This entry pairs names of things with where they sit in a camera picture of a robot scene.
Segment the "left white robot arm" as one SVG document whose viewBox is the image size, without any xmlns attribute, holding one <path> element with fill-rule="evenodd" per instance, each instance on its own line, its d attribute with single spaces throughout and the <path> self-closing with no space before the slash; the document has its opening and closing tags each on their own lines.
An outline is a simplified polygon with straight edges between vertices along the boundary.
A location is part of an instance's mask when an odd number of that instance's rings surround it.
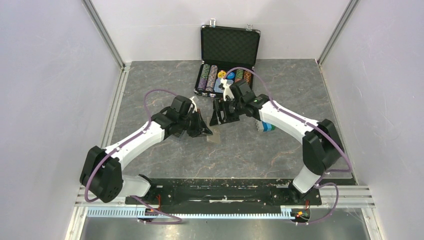
<svg viewBox="0 0 424 240">
<path fill-rule="evenodd" d="M 117 197 L 137 196 L 145 204 L 153 203 L 157 190 L 152 182 L 146 176 L 124 175 L 123 169 L 148 148 L 178 134 L 192 138 L 213 134 L 194 99 L 182 95 L 175 96 L 171 105 L 153 114 L 141 128 L 121 141 L 105 148 L 92 147 L 79 179 L 85 187 L 85 201 L 109 203 Z"/>
</svg>

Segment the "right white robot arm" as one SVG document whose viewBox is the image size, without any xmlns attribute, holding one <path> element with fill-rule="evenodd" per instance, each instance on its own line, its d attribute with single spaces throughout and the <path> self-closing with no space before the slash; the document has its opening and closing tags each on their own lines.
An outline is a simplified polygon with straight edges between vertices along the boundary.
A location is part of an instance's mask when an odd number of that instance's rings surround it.
<svg viewBox="0 0 424 240">
<path fill-rule="evenodd" d="M 303 117 L 265 94 L 256 95 L 244 80 L 229 84 L 227 79 L 221 79 L 219 88 L 223 96 L 213 101 L 210 126 L 236 122 L 245 115 L 271 124 L 301 143 L 303 167 L 289 184 L 288 196 L 293 203 L 302 204 L 325 172 L 343 156 L 334 123 Z"/>
</svg>

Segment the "beige card holder wallet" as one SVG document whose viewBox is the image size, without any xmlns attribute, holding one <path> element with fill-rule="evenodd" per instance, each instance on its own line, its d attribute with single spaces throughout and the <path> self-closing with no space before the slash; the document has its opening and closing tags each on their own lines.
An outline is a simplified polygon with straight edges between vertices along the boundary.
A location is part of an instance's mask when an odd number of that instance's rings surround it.
<svg viewBox="0 0 424 240">
<path fill-rule="evenodd" d="M 212 132 L 212 135 L 206 137 L 208 143 L 220 144 L 221 143 L 221 130 L 219 125 L 210 125 L 211 118 L 206 119 L 206 125 Z"/>
</svg>

